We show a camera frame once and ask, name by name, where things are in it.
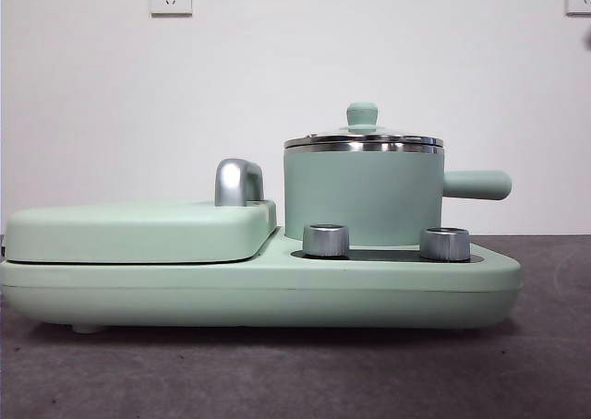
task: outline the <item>dark gray table surface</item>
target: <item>dark gray table surface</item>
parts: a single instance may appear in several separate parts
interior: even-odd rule
[[[591,418],[591,236],[482,236],[525,287],[483,330],[113,328],[2,306],[2,417]]]

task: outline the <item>mint green pot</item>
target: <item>mint green pot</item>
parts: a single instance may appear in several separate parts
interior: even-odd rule
[[[403,136],[376,127],[377,108],[356,102],[349,125],[285,143],[285,234],[302,239],[304,226],[349,227],[352,245],[416,245],[440,227],[444,196],[503,199],[503,172],[444,173],[440,139]]]

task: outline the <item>pot lid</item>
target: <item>pot lid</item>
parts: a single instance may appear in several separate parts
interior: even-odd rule
[[[378,107],[373,102],[353,102],[347,108],[347,126],[327,133],[311,133],[304,138],[289,139],[286,149],[306,145],[332,144],[336,142],[394,143],[443,147],[437,138],[408,135],[402,131],[377,126]]]

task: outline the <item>white wall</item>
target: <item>white wall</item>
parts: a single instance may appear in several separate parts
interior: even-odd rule
[[[503,202],[446,199],[473,233],[591,233],[591,18],[564,0],[2,0],[2,212],[212,198],[244,157],[283,211],[283,141],[380,123],[503,169]]]

